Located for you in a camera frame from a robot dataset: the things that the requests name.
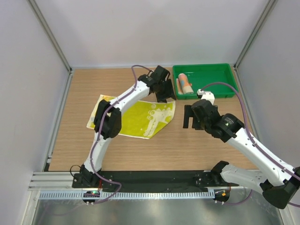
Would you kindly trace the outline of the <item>blue polka dot towel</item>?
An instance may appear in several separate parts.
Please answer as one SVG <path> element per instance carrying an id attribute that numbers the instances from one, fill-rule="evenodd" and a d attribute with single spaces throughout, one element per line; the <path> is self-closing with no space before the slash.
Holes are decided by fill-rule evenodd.
<path id="1" fill-rule="evenodd" d="M 192 86 L 188 81 L 188 77 L 184 73 L 178 75 L 178 78 L 176 79 L 176 85 L 180 95 L 194 94 Z"/>

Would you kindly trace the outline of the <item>yellow green patterned towel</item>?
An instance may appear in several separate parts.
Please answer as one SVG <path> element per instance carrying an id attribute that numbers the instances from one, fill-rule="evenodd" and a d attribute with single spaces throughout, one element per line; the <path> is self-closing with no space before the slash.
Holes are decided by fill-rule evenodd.
<path id="1" fill-rule="evenodd" d="M 155 103 L 138 101 L 122 115 L 119 135 L 151 139 L 174 118 L 175 101 Z"/>

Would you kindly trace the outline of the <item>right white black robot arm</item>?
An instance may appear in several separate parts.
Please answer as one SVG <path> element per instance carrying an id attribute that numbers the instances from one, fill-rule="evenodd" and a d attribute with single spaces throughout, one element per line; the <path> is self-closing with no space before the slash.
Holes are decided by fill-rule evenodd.
<path id="1" fill-rule="evenodd" d="M 284 209 L 300 188 L 300 169 L 286 163 L 247 130 L 246 125 L 230 113 L 220 115 L 218 107 L 201 99 L 184 106 L 183 127 L 204 130 L 240 151 L 256 167 L 258 172 L 241 169 L 226 161 L 220 161 L 211 170 L 211 180 L 221 186 L 225 182 L 247 187 L 263 195 L 278 209 Z"/>

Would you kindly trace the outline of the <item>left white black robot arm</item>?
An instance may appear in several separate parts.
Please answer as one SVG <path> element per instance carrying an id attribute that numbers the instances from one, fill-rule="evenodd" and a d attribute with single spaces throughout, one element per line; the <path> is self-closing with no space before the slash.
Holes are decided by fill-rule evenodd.
<path id="1" fill-rule="evenodd" d="M 111 101 L 101 100 L 98 103 L 94 118 L 94 140 L 86 161 L 80 166 L 79 173 L 73 175 L 73 188 L 96 188 L 101 180 L 99 172 L 106 150 L 113 138 L 121 131 L 121 119 L 124 112 L 139 100 L 151 93 L 158 102 L 166 102 L 168 98 L 176 99 L 170 72 L 163 69 L 150 75 L 142 75 L 135 79 L 134 85 Z"/>

